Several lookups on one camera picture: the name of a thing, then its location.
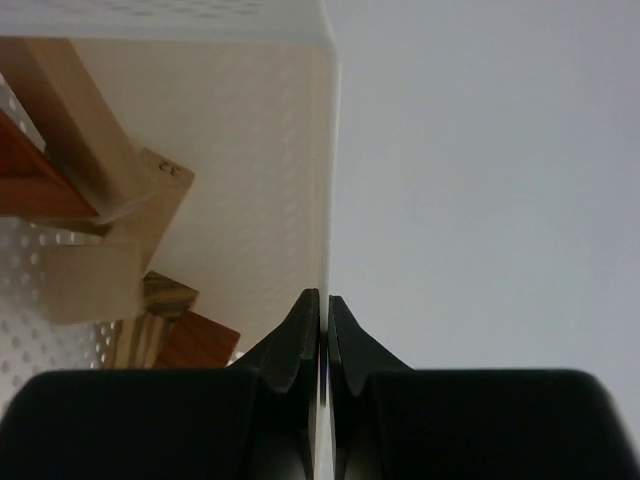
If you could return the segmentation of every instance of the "plain background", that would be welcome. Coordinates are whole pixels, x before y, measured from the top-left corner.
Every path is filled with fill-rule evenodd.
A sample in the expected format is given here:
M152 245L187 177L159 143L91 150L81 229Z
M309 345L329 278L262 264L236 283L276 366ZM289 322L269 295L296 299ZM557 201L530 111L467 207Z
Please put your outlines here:
M414 367L595 373L640 435L640 4L328 0L330 292Z

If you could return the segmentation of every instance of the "white plastic container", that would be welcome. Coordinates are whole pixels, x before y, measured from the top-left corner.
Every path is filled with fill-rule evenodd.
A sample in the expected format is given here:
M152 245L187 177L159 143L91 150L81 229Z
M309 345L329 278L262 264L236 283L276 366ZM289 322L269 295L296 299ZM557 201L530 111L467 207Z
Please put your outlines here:
M199 290L194 310L238 330L239 350L303 288L324 287L338 70L321 1L3 0L0 35L71 38L133 141L195 172L151 268ZM0 228L11 245L40 235L17 220ZM31 335L20 317L0 320ZM43 357L16 382L0 370L0 400L34 371L99 361L91 329L72 341L47 328L28 348L3 332L0 364L56 335L70 360Z

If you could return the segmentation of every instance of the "wood grain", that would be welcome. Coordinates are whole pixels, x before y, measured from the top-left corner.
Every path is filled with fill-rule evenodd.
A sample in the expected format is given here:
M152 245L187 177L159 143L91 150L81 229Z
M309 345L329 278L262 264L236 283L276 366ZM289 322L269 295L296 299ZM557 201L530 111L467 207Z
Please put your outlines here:
M0 215L95 217L96 211L0 111Z
M2 37L0 71L102 221L148 197L133 146L69 40Z
M240 334L193 312L171 331L154 368L224 368Z
M147 312L175 322L189 310L198 291L151 271L142 281L143 304Z
M157 272L142 281L144 313L118 322L113 368L150 368L176 320L195 303L198 291Z

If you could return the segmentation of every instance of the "perforated panel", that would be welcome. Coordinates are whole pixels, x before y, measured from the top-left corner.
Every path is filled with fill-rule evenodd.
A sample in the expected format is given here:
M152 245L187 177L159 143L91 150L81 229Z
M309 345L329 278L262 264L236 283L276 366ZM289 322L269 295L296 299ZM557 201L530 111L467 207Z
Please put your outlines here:
M47 370L98 368L104 346L93 324L59 327L46 320L40 289L44 246L81 245L85 235L0 218L0 406L33 375ZM112 327L105 326L109 336Z
M5 0L0 11L25 13L37 9L79 19L106 15L114 21L131 17L169 17L176 21L255 15L264 5L265 0Z
M316 0L3 0L0 32L330 45Z

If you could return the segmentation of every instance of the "wooden block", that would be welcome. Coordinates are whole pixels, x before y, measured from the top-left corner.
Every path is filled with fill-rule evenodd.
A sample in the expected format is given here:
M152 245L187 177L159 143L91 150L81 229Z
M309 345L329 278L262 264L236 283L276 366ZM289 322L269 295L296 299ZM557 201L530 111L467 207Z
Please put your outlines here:
M198 298L198 291L157 272L149 272L142 281L143 305L147 312L175 322Z
M134 148L68 40L0 38L0 72L103 222L149 196Z
M111 232L105 243L128 238ZM114 368L150 368L169 334L171 324L189 310L198 292L157 272L142 281L144 313L119 322Z
M96 211L0 111L0 215L95 217Z
M136 245L70 245L44 250L43 302L57 324L111 322L141 311Z
M176 322L155 368L224 368L239 339L238 332L186 312Z
M146 270L162 236L189 191L194 174L151 150L142 150L140 159L145 165L147 181L155 193L135 212L115 225L126 225L139 243L142 268Z
M152 368L156 363L160 350L167 339L166 323L165 320L155 315L148 320L149 340L141 365L143 368Z

